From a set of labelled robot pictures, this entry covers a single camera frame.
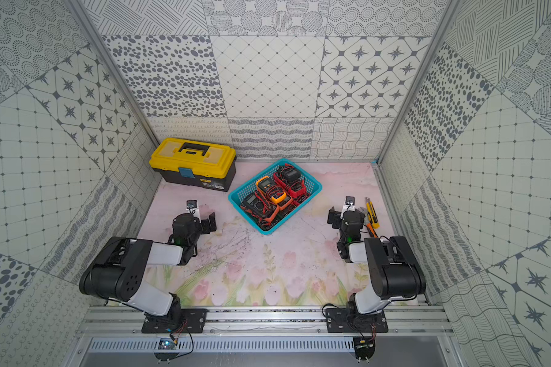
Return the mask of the red multimeter with grey screen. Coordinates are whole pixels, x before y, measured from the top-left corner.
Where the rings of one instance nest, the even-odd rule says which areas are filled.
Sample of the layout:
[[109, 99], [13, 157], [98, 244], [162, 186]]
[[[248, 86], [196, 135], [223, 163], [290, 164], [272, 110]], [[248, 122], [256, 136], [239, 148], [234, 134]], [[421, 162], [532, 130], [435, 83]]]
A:
[[286, 184], [282, 182], [278, 176], [278, 173], [273, 174], [273, 179], [275, 182], [287, 193], [293, 200], [298, 203], [303, 202], [308, 196], [308, 190], [305, 185], [305, 181], [301, 178], [293, 184]]

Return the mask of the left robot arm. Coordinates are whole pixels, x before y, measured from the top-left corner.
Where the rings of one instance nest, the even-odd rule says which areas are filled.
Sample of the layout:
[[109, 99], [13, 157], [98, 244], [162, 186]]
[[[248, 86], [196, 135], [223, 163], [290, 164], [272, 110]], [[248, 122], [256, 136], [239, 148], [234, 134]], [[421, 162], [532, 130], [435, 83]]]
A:
[[202, 220], [190, 212], [174, 218], [166, 243], [113, 237], [82, 274], [80, 292], [128, 305], [153, 320], [176, 324], [181, 317], [179, 297], [145, 281], [145, 270], [187, 265], [197, 256], [199, 238], [216, 230], [215, 213]]

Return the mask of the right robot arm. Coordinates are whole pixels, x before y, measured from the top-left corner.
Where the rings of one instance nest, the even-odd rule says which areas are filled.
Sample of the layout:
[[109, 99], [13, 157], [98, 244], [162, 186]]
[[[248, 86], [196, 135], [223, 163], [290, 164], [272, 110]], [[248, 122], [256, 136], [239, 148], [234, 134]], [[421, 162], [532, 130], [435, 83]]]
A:
[[365, 214], [345, 205], [328, 211], [327, 223], [339, 231], [337, 250], [348, 263], [364, 264], [369, 284], [350, 296], [351, 316], [380, 315], [393, 302], [412, 301], [426, 292], [426, 279], [406, 237], [361, 236]]

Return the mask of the black red multimeter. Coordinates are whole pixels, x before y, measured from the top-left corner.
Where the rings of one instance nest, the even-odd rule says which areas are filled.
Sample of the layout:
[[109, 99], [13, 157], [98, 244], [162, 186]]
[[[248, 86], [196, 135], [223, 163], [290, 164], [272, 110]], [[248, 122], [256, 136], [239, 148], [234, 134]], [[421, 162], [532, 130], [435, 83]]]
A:
[[256, 192], [247, 195], [241, 202], [241, 207], [246, 213], [257, 217], [265, 217], [269, 212], [268, 206]]

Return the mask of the orange multimeter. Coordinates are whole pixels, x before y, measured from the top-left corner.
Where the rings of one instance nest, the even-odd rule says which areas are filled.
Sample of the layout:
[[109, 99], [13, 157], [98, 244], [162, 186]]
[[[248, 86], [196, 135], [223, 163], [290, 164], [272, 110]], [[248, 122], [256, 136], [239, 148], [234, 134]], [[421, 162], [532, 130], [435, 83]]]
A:
[[279, 207], [277, 205], [265, 206], [263, 211], [259, 214], [258, 223], [260, 226], [271, 226], [279, 213]]

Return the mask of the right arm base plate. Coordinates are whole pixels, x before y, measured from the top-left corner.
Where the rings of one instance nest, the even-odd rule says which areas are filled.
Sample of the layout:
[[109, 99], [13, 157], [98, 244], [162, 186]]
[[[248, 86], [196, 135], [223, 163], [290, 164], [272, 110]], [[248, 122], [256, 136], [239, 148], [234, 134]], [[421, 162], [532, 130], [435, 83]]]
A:
[[346, 308], [326, 307], [321, 310], [329, 333], [387, 333], [389, 327], [384, 312], [350, 313]]

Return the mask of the small black multimeter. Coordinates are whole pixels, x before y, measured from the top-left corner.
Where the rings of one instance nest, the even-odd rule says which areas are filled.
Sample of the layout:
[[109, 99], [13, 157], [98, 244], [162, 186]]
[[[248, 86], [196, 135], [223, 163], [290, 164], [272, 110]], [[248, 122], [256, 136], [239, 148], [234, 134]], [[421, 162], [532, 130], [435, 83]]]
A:
[[277, 173], [280, 180], [286, 184], [295, 183], [302, 177], [302, 174], [292, 165], [280, 166]]

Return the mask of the small yellow multimeter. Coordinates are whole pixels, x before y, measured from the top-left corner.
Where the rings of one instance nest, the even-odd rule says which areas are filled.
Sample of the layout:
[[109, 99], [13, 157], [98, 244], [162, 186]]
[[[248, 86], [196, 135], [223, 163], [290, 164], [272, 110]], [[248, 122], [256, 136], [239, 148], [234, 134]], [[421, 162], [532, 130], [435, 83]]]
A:
[[256, 186], [257, 190], [274, 204], [280, 204], [287, 198], [286, 192], [269, 176], [260, 178]]

